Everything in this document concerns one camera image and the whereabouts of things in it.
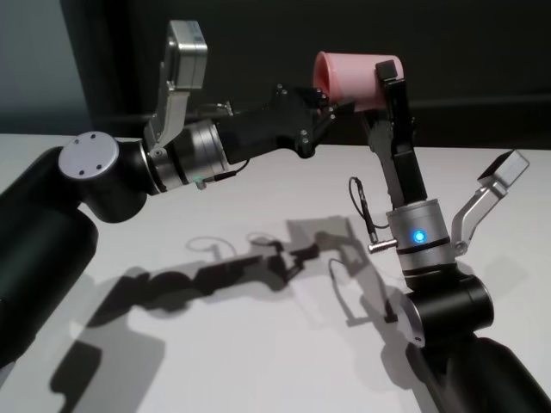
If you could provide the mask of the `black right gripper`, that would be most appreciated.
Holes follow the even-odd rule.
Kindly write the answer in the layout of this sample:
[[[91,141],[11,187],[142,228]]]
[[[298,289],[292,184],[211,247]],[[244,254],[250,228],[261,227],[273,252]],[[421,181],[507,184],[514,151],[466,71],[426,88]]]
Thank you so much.
[[[393,207],[427,199],[423,177],[413,146],[415,121],[409,107],[406,81],[398,77],[393,60],[375,65],[388,119],[375,122],[368,131],[368,146],[379,158]]]

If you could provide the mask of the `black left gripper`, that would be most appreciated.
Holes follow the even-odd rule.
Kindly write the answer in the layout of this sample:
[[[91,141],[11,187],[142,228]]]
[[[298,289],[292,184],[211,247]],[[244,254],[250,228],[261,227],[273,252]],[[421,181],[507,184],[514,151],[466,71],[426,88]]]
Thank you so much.
[[[355,108],[354,100],[330,104],[319,88],[278,85],[265,105],[218,120],[216,131],[230,164],[280,149],[309,158],[331,126]]]

